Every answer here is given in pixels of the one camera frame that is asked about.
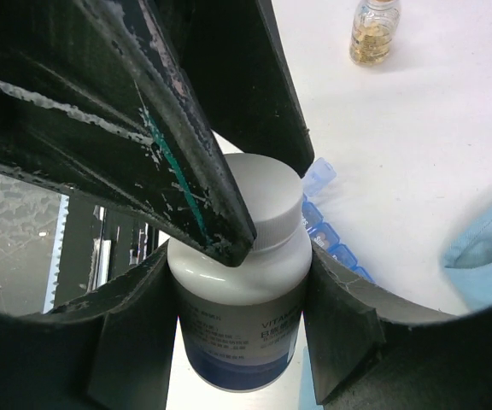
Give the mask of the white bottle cap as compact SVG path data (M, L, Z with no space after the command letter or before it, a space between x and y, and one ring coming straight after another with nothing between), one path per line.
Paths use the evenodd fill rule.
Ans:
M255 226L253 250L287 242L301 224L303 192L296 172L264 155L233 153L225 160Z

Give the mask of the white cap pill bottle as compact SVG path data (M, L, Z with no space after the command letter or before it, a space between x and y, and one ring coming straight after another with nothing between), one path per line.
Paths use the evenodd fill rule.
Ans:
M311 242L302 228L235 268L170 240L167 263L194 371L232 391L257 390L278 378L296 349L311 262Z

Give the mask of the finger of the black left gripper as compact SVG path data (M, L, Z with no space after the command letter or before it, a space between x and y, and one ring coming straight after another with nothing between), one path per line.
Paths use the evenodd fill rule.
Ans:
M303 175L314 159L270 1L154 1L211 128Z
M152 1L0 1L0 173L236 267L255 228Z

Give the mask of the blue weekly pill organizer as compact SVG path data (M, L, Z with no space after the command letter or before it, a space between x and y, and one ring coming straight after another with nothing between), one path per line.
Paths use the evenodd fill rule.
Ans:
M356 254L343 239L336 214L326 202L328 186L337 172L325 158L317 158L302 178L302 224L313 243L320 246L333 260L339 262L370 283L375 283L368 270L360 264Z

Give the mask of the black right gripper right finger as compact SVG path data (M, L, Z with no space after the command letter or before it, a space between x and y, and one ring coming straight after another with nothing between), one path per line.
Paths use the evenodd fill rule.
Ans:
M492 307L420 306L314 246L304 321L326 409L492 409Z

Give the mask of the amber pill bottle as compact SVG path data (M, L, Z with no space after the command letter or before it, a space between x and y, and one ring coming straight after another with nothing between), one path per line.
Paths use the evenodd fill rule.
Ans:
M353 18L349 56L360 66L374 66L390 54L392 39L401 18L399 0L360 1Z

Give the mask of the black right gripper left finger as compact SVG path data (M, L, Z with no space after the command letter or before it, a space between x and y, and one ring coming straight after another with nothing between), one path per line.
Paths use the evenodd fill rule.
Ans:
M0 409L162 409L176 324L165 247L48 313L0 313Z

